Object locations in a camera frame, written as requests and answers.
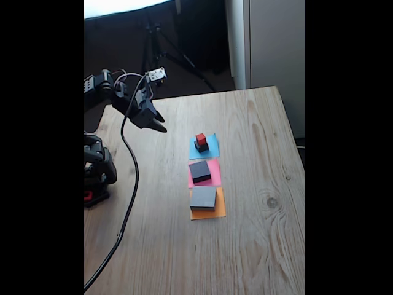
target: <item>black cube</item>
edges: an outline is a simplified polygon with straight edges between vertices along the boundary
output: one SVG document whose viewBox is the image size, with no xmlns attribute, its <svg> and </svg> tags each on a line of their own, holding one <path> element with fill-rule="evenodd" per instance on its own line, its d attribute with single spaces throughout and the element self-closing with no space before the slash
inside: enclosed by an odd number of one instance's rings
<svg viewBox="0 0 393 295">
<path fill-rule="evenodd" d="M 195 144 L 195 147 L 196 147 L 196 149 L 198 150 L 198 152 L 204 152 L 204 151 L 208 151 L 209 150 L 209 145 L 208 145 L 208 143 L 206 142 L 205 144 L 203 144 L 203 145 L 199 145 L 198 144 L 198 141 L 197 140 L 195 140 L 194 141 L 194 144 Z"/>
<path fill-rule="evenodd" d="M 190 165 L 191 177 L 194 183 L 211 179 L 207 161 L 202 161 Z"/>
</svg>

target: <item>gray block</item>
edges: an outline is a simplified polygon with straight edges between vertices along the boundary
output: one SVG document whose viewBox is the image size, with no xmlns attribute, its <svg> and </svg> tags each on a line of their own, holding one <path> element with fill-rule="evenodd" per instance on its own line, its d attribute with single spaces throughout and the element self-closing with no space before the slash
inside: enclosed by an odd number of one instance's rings
<svg viewBox="0 0 393 295">
<path fill-rule="evenodd" d="M 215 186 L 193 187 L 190 209 L 192 211 L 215 211 L 216 187 Z"/>
</svg>

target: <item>wood knot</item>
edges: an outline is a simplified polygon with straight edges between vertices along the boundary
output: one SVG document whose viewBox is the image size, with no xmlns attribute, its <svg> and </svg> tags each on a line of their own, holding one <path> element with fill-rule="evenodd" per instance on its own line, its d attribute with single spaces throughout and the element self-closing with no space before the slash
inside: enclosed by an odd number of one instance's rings
<svg viewBox="0 0 393 295">
<path fill-rule="evenodd" d="M 102 131 L 107 131 L 108 130 L 108 126 L 106 124 L 102 124 L 101 126 L 99 126 L 98 129 L 100 129 Z"/>
<path fill-rule="evenodd" d="M 267 204 L 269 208 L 276 208 L 277 207 L 277 200 L 275 198 L 268 198 Z"/>
<path fill-rule="evenodd" d="M 117 149 L 115 149 L 115 150 L 111 153 L 112 161 L 115 160 L 116 154 L 117 154 Z"/>
</svg>

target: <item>dark gray block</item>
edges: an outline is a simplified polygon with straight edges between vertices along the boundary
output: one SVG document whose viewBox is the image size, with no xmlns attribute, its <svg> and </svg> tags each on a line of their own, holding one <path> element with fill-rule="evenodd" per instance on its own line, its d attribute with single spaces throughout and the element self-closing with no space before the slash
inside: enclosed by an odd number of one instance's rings
<svg viewBox="0 0 393 295">
<path fill-rule="evenodd" d="M 195 186 L 192 188 L 191 211 L 215 211 L 216 210 L 216 187 Z"/>
<path fill-rule="evenodd" d="M 202 161 L 190 165 L 191 177 L 194 183 L 211 179 L 207 161 Z"/>
<path fill-rule="evenodd" d="M 197 141 L 194 141 L 194 145 L 198 152 L 204 152 L 209 150 L 209 145 L 207 142 L 204 145 L 200 146 Z"/>
</svg>

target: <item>orange paper square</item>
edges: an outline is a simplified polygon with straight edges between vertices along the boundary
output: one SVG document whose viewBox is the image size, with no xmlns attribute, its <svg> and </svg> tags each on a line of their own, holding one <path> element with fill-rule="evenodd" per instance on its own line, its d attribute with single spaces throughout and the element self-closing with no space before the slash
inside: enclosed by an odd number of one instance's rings
<svg viewBox="0 0 393 295">
<path fill-rule="evenodd" d="M 204 219 L 204 218 L 216 218 L 225 217 L 227 212 L 225 211 L 224 193 L 222 191 L 222 186 L 216 189 L 216 210 L 210 211 L 191 211 L 191 220 Z"/>
</svg>

